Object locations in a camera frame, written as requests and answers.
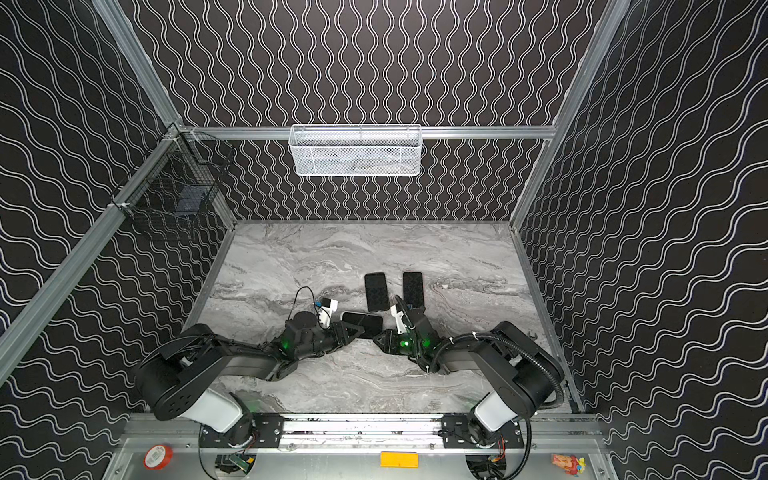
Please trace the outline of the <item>black phone purple edge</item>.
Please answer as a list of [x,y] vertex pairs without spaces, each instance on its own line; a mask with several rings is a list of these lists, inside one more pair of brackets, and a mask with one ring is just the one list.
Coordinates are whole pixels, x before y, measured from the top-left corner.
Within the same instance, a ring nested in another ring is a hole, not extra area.
[[411,309],[424,307],[423,274],[417,271],[406,271],[402,276],[403,300]]

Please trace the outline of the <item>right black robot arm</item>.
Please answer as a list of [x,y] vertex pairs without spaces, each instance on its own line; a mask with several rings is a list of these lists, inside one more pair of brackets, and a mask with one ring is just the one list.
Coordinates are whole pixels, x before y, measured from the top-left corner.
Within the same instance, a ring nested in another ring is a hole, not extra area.
[[489,332],[444,339],[432,339],[417,329],[387,329],[373,341],[384,353],[405,356],[426,373],[480,372],[491,391],[472,407],[458,435],[478,446],[495,445],[506,425],[565,402],[564,371],[557,361],[507,321]]

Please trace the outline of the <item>yellow block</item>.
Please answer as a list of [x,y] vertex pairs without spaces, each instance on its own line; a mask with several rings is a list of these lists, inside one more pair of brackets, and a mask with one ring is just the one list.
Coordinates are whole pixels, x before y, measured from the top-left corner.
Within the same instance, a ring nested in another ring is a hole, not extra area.
[[381,468],[417,469],[419,455],[413,452],[381,452]]

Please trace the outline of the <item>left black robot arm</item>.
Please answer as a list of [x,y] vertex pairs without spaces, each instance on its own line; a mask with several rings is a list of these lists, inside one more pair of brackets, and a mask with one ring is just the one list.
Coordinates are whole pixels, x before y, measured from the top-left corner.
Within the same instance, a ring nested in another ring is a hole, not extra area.
[[280,335],[258,345],[197,323],[145,357],[135,369],[134,383],[156,418],[170,420],[189,410],[221,376],[278,381],[299,361],[333,353],[364,333],[363,326],[344,321],[324,327],[310,311],[294,314]]

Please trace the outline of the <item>red yellow toy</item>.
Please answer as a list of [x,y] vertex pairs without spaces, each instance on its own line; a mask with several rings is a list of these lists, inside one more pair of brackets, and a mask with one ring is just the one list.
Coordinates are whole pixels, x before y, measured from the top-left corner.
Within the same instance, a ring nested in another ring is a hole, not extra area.
[[583,457],[574,455],[553,454],[551,463],[560,468],[563,472],[571,476],[583,474],[586,470],[586,461]]

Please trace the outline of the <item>black phone screen up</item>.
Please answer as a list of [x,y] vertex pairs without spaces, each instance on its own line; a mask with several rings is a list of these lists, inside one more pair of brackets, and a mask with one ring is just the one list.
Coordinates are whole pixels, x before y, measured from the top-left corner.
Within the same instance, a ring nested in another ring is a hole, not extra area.
[[361,339],[373,339],[383,332],[383,318],[379,315],[345,311],[341,320],[361,327]]

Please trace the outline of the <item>red tape roll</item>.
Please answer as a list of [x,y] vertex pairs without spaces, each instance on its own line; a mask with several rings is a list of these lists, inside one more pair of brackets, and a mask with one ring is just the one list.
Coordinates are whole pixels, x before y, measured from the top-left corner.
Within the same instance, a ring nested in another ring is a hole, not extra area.
[[147,470],[162,470],[169,465],[172,458],[173,450],[171,447],[157,444],[146,451],[143,457],[143,465]]

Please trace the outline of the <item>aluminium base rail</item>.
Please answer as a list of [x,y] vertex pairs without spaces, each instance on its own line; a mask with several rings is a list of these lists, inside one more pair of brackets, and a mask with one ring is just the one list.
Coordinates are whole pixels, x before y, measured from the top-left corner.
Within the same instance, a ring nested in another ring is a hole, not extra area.
[[[263,414],[256,417],[251,452],[279,454],[367,454],[402,451],[426,454],[494,453],[500,447],[469,433],[463,414]],[[602,428],[591,415],[537,414],[530,421],[532,450],[555,453],[601,449]],[[229,452],[208,427],[186,419],[161,422],[136,414],[120,440],[141,452],[166,444],[183,453]]]

